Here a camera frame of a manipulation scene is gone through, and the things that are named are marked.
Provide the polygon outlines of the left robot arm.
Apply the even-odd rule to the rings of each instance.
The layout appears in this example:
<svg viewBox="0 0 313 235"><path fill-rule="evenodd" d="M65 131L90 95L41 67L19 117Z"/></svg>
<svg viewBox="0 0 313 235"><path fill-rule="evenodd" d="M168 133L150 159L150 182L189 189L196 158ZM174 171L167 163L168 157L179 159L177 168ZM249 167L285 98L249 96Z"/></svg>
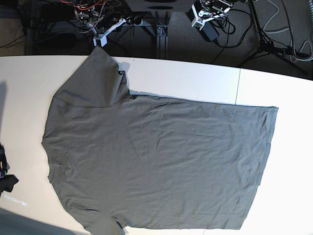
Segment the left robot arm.
<svg viewBox="0 0 313 235"><path fill-rule="evenodd" d="M200 0L196 7L197 15L201 18L218 18L227 16L237 0Z"/></svg>

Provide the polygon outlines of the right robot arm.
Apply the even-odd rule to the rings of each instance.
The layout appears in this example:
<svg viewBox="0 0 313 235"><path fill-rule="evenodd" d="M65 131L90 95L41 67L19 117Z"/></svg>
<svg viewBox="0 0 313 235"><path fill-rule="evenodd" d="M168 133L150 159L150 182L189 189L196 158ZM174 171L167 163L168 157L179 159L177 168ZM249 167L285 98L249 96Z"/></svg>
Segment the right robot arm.
<svg viewBox="0 0 313 235"><path fill-rule="evenodd" d="M106 11L115 7L114 0L73 0L78 29L83 33L90 32L105 19Z"/></svg>

